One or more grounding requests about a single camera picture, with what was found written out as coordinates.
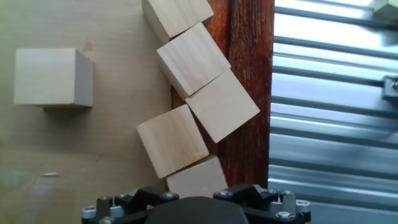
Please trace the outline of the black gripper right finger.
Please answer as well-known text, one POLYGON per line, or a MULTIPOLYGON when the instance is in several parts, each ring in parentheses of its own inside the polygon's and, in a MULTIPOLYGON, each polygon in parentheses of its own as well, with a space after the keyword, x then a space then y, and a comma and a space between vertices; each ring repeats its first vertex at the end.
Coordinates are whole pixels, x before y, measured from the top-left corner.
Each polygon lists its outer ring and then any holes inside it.
POLYGON ((296 199, 289 190, 240 184, 216 191, 213 198, 237 205, 249 223, 311 223, 310 202, 296 199))

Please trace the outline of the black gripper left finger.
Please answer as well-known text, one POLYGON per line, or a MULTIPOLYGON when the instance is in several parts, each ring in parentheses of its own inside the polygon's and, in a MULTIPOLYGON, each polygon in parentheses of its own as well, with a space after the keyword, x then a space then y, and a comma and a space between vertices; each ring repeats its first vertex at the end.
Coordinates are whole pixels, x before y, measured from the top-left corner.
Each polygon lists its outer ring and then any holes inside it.
POLYGON ((154 187, 142 187, 131 194, 100 197, 95 206, 82 210, 81 223, 142 223, 147 215, 147 206, 156 207, 178 200, 179 194, 154 187))

